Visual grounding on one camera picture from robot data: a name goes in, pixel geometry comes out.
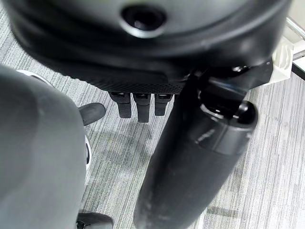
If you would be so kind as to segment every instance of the gray carpet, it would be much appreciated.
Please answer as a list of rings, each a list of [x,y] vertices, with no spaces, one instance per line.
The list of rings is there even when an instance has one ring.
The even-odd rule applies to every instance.
[[[0,9],[0,62],[40,74],[78,105],[103,103],[106,116],[86,128],[93,162],[81,208],[114,218],[115,229],[133,229],[132,214],[151,154],[169,115],[149,124],[118,117],[106,92],[37,63],[14,41]],[[260,111],[258,128],[245,156],[190,229],[305,228],[305,82],[290,80],[248,95]]]

